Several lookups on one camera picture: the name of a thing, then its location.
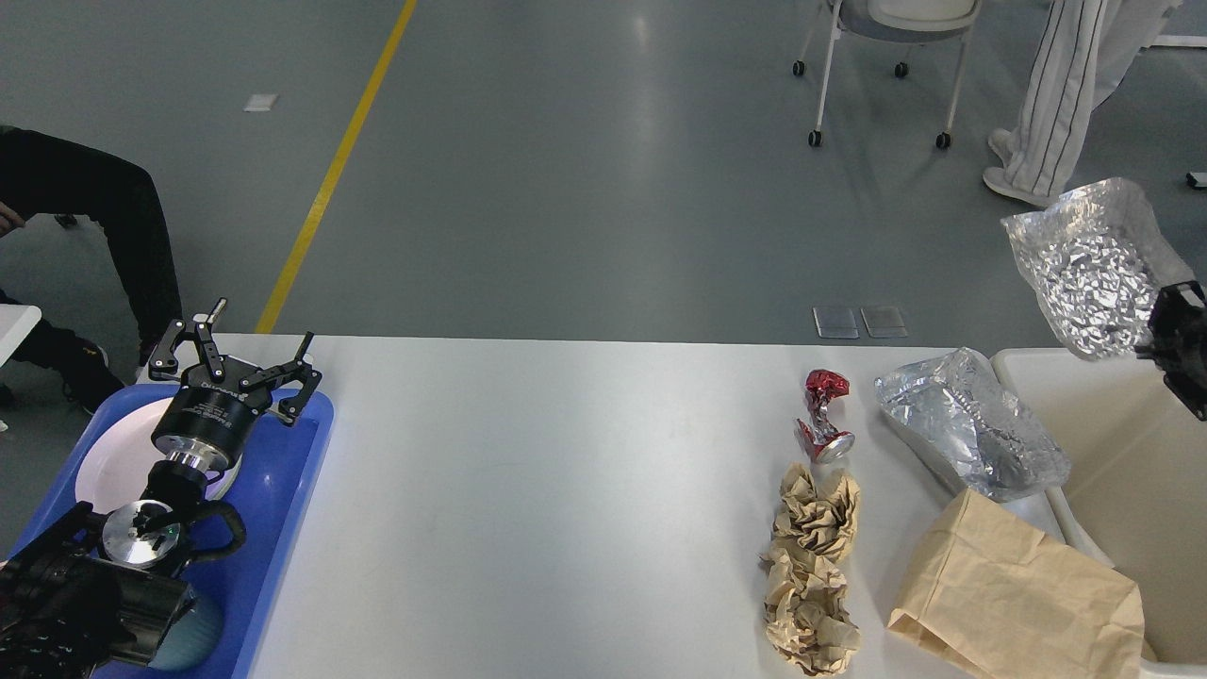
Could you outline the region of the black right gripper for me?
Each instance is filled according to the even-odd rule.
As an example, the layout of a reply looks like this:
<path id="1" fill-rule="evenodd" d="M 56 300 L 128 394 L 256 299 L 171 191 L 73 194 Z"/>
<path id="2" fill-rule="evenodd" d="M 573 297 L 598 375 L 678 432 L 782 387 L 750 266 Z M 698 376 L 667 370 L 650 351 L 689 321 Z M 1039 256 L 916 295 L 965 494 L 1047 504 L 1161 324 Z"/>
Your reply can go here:
<path id="1" fill-rule="evenodd" d="M 1199 421 L 1206 421 L 1206 306 L 1199 282 L 1158 291 L 1148 322 L 1150 339 L 1135 345 L 1138 359 L 1150 359 L 1165 387 Z"/>

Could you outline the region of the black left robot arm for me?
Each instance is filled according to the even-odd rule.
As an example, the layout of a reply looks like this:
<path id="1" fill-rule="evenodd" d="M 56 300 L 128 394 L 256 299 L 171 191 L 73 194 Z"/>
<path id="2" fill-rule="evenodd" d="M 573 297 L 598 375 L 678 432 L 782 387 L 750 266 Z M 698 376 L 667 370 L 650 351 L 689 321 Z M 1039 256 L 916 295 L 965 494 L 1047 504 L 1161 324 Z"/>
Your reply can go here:
<path id="1" fill-rule="evenodd" d="M 210 314 L 167 324 L 2 563 L 5 678 L 245 677 L 333 408 L 313 334 L 280 364 L 220 351 Z"/>

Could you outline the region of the person hand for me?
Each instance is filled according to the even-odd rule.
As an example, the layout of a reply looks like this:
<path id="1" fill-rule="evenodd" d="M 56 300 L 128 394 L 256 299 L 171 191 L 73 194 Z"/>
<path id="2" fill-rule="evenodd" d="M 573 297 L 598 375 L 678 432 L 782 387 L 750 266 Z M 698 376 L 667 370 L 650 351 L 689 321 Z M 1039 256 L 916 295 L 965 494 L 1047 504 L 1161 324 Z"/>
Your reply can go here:
<path id="1" fill-rule="evenodd" d="M 0 203 L 0 235 L 5 238 L 8 233 L 17 232 L 17 229 L 23 229 L 27 227 L 27 219 L 23 218 L 14 209 L 8 207 L 5 203 Z"/>

